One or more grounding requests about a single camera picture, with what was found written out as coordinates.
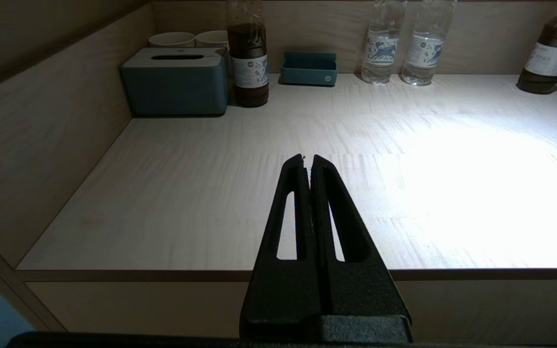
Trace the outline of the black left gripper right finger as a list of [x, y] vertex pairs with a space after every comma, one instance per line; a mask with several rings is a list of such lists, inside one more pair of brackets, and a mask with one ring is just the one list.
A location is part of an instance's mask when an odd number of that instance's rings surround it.
[[412, 342], [411, 316], [337, 168], [314, 156], [312, 223], [317, 242], [322, 342]]

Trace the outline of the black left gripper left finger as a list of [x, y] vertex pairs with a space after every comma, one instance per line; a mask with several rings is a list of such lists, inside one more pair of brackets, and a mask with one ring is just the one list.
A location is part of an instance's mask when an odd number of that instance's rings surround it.
[[[277, 257], [288, 194], [294, 194], [296, 259]], [[239, 316], [249, 340], [313, 340], [321, 312], [309, 181], [301, 154], [281, 167], [276, 192]]]

